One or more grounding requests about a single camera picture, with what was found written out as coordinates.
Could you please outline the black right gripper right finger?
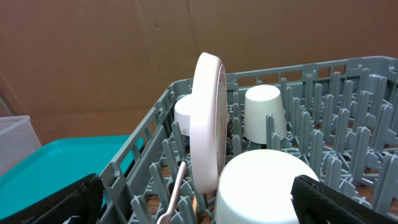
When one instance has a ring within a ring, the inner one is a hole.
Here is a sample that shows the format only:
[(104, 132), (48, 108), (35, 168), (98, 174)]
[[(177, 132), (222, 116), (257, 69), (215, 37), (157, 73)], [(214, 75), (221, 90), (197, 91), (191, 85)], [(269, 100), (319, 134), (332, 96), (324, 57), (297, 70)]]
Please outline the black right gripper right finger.
[(397, 224), (307, 175), (295, 177), (290, 194), (300, 224)]

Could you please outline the small pink plate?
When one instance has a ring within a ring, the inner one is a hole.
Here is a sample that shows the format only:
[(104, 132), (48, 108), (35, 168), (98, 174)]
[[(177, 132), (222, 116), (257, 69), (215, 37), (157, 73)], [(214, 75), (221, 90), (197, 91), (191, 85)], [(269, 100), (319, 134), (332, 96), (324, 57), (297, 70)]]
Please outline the small pink plate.
[(190, 135), (190, 115), (192, 104), (192, 95), (186, 95), (179, 99), (174, 106), (174, 121), (178, 123), (180, 132), (184, 136)]

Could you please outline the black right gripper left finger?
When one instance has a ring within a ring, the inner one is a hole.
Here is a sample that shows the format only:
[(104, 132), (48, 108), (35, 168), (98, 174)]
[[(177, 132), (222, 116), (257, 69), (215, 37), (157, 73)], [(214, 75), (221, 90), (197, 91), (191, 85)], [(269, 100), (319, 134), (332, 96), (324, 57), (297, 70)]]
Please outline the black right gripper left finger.
[(1, 223), (96, 223), (103, 206), (104, 187), (90, 174), (33, 205), (1, 220)]

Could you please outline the large white plate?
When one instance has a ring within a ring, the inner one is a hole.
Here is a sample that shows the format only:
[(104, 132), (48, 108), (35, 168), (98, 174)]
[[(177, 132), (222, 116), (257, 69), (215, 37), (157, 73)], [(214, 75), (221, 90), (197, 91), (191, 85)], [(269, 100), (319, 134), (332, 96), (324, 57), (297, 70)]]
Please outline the large white plate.
[(203, 52), (193, 77), (190, 114), (190, 154), (193, 182), (200, 194), (216, 190), (225, 165), (227, 138), (227, 86), (224, 65)]

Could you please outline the white cup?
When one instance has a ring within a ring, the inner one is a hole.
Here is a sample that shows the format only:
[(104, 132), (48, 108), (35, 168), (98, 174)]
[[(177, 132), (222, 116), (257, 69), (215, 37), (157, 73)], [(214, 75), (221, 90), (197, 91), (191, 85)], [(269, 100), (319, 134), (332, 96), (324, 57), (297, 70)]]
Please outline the white cup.
[(287, 136), (284, 106), (280, 90), (272, 85), (258, 85), (245, 93), (244, 135), (257, 144), (267, 144), (266, 116), (274, 119), (274, 131)]

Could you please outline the white bowl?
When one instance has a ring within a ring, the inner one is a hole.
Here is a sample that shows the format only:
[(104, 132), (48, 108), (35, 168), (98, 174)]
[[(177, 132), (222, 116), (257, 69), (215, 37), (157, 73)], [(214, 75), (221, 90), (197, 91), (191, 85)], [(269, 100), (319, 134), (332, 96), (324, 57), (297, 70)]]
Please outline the white bowl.
[(286, 152), (257, 149), (234, 157), (219, 179), (215, 222), (298, 223), (290, 192), (299, 175), (318, 180), (306, 163)]

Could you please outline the white plastic fork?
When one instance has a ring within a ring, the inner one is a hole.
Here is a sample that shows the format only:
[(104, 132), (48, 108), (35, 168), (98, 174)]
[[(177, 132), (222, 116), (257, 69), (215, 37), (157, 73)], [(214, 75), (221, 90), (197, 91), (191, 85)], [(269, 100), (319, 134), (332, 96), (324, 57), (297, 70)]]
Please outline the white plastic fork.
[(177, 173), (177, 178), (174, 184), (169, 206), (167, 207), (166, 212), (159, 217), (159, 219), (157, 220), (157, 224), (168, 224), (171, 221), (174, 206), (177, 202), (177, 197), (179, 196), (180, 186), (184, 178), (186, 168), (187, 163), (185, 161), (182, 161)]

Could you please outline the wooden chopstick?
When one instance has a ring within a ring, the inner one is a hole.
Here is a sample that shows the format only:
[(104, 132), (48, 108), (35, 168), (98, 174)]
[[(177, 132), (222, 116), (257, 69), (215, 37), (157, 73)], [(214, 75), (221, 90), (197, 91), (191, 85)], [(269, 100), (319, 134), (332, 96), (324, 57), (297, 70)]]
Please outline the wooden chopstick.
[(197, 211), (198, 211), (198, 203), (197, 203), (197, 198), (196, 197), (194, 197), (193, 200), (192, 200), (192, 207), (193, 207), (194, 215), (196, 216), (197, 215)]

